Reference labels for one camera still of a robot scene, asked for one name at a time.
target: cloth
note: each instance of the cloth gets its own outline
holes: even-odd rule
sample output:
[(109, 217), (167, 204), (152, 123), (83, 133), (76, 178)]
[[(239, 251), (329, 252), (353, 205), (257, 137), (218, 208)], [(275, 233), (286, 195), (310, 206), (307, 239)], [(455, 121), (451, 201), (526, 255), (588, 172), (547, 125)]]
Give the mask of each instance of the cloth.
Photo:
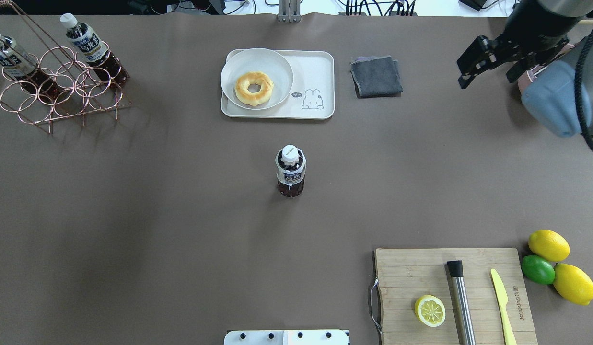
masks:
[(360, 97), (393, 96), (403, 91), (399, 61), (386, 57), (357, 57), (351, 63), (351, 76)]

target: yellow knife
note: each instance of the yellow knife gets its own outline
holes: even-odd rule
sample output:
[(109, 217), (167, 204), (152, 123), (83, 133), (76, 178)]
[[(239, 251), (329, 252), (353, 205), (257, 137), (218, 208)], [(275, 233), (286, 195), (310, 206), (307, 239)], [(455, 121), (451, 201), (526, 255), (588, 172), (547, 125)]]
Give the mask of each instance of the yellow knife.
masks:
[(509, 324), (509, 317), (507, 316), (507, 291), (505, 291), (505, 285), (503, 280), (500, 279), (499, 273), (496, 269), (490, 270), (492, 276), (492, 282), (494, 284), (494, 292), (496, 292), (496, 300), (499, 302), (500, 320), (503, 324), (503, 337), (505, 338), (505, 345), (517, 345), (516, 338), (513, 336), (512, 326)]

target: bowl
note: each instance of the bowl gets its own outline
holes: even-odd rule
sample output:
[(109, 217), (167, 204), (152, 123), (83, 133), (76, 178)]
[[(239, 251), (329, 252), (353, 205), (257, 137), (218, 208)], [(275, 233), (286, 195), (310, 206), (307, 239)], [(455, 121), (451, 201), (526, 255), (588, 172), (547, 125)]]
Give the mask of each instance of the bowl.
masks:
[[(247, 72), (264, 72), (273, 81), (273, 93), (270, 100), (259, 105), (248, 105), (239, 101), (234, 91), (237, 79)], [(228, 100), (239, 107), (252, 110), (263, 110), (274, 107), (288, 98), (294, 72), (292, 66), (281, 54), (265, 48), (246, 49), (237, 53), (228, 61), (221, 70), (221, 88)]]

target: tray handle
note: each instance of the tray handle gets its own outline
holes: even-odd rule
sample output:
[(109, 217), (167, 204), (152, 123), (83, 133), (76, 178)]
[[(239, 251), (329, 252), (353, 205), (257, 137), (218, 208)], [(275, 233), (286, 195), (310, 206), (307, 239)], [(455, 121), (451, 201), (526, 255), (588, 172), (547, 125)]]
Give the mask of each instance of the tray handle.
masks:
[(375, 288), (378, 286), (379, 284), (379, 279), (377, 277), (375, 277), (375, 281), (373, 281), (373, 285), (371, 286), (371, 290), (369, 290), (369, 306), (370, 306), (370, 310), (371, 310), (371, 319), (373, 319), (373, 322), (375, 323), (375, 327), (377, 327), (377, 332), (379, 332), (379, 334), (382, 334), (382, 326), (379, 324), (379, 322), (375, 319), (375, 316), (373, 315), (373, 290), (375, 290)]

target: green lime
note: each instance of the green lime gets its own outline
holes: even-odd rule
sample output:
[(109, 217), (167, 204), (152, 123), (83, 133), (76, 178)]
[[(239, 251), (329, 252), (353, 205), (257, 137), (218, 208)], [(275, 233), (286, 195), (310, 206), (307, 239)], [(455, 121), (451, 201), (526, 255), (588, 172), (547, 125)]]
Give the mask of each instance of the green lime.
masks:
[(552, 264), (538, 255), (529, 255), (522, 259), (522, 273), (528, 279), (545, 285), (552, 284), (556, 276)]

